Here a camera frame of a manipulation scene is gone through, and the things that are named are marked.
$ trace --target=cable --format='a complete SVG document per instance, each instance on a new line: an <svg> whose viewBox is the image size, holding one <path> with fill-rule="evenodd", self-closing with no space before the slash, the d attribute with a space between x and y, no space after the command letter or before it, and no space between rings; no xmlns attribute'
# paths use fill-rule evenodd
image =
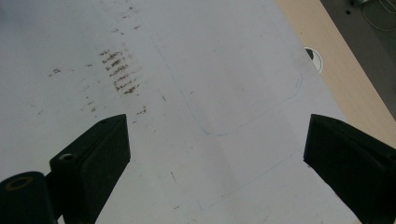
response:
<svg viewBox="0 0 396 224"><path fill-rule="evenodd" d="M396 2L392 2L392 1L390 1L390 0L378 0L378 2L381 4L381 6L382 6L388 13L390 13L390 14L396 14L396 6L394 5ZM386 7L384 2L386 2L386 3L390 6L390 8L393 9L393 10L390 10L389 7ZM391 27L391 28L388 28L388 29L384 29L384 28L380 28L380 27L378 27L377 25L373 24L373 23L367 18L366 13L365 13L365 11L364 11L364 6L365 6L366 4L367 4L367 3L364 3L363 6L361 7L361 14L363 15L363 18L364 18L371 26L373 26L376 30L383 31L383 32L389 32L389 31L394 31L394 30L396 30L396 26Z"/></svg>

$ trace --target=black object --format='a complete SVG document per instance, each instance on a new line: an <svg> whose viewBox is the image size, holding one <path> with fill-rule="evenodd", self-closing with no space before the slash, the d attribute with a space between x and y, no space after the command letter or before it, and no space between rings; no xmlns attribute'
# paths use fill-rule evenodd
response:
<svg viewBox="0 0 396 224"><path fill-rule="evenodd" d="M396 150L344 123L312 115L304 161L362 223L396 217Z"/></svg>
<svg viewBox="0 0 396 224"><path fill-rule="evenodd" d="M93 125L49 162L51 172L0 183L0 223L94 223L131 159L125 115Z"/></svg>

